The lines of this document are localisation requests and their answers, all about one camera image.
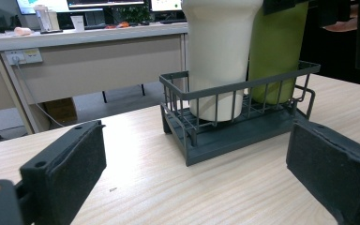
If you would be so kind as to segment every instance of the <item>desk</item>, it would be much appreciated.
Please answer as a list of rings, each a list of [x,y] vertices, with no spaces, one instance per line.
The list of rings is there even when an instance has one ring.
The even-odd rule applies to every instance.
[[[50,120],[38,103],[157,82],[161,74],[185,70],[187,31],[183,22],[2,36],[0,73],[9,80],[2,93],[9,90],[16,97],[14,103],[30,133],[48,130]],[[43,62],[21,65],[21,71],[8,63],[4,51],[31,48],[39,48]],[[13,105],[9,97],[5,99]]]
[[[360,85],[312,75],[309,87],[310,120],[360,143]],[[286,168],[289,133],[186,167],[158,106],[102,123],[108,167],[73,224],[337,224]],[[0,142],[0,179],[18,182],[68,129]]]

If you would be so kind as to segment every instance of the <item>wooden table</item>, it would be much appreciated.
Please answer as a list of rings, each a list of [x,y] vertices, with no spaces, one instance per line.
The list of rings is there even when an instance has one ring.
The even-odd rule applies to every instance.
[[[312,75],[309,87],[310,120],[360,143],[360,85]],[[289,133],[186,167],[158,106],[102,122],[108,167],[73,224],[337,224],[287,169]],[[0,142],[0,179],[20,181],[68,129]]]

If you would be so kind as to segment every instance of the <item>computer monitor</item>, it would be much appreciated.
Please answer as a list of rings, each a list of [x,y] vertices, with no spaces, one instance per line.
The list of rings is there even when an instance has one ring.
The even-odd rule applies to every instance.
[[[67,0],[16,0],[17,5],[19,6],[20,13],[22,15],[32,15],[35,14],[34,6],[35,5],[44,5],[48,9],[54,10],[56,12],[83,12],[83,11],[97,11],[102,10],[102,8],[88,8],[88,9],[78,9],[78,10],[69,10]]]
[[[67,5],[70,10],[86,8],[117,8],[142,6],[144,5],[144,0],[67,0]]]
[[[182,12],[181,0],[148,0],[151,12]]]

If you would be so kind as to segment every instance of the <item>dark gray metal rack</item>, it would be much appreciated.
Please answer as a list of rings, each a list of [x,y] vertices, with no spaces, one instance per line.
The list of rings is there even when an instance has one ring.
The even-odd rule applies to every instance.
[[[188,90],[187,71],[163,74],[159,81],[164,85],[165,94],[165,102],[160,104],[164,132],[173,134],[187,166],[289,132],[294,119],[309,119],[315,93],[308,89],[308,80],[311,73],[319,70],[320,65],[300,61],[296,71],[194,92],[182,91],[175,85],[176,81],[186,81]],[[303,86],[295,84],[296,78],[300,76],[306,76]],[[226,122],[202,120],[198,115],[193,115],[184,104],[184,101],[193,99],[198,104],[200,98],[213,97],[217,100],[217,113],[219,94],[230,92],[235,99],[237,90],[252,90],[262,85],[265,85],[267,93],[271,83],[279,83],[277,99],[280,99],[282,84],[289,79],[294,79],[294,89],[301,90],[297,97],[293,89],[292,98],[287,102],[267,104],[267,94],[263,103],[253,101],[251,95],[244,95],[241,115],[234,118],[233,103],[232,120]],[[306,93],[310,93],[308,108],[306,112],[301,112],[297,109],[297,103],[305,99]]]

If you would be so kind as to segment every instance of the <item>white cup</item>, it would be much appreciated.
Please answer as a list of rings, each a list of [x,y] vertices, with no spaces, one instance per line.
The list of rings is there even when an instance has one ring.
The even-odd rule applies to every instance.
[[[263,0],[183,0],[188,22],[189,90],[198,91],[244,82],[248,71],[249,45],[255,15]],[[244,90],[218,95],[217,120],[228,121],[242,111]],[[215,121],[216,98],[202,97],[192,114]]]
[[[71,16],[71,20],[76,32],[84,31],[83,16]]]

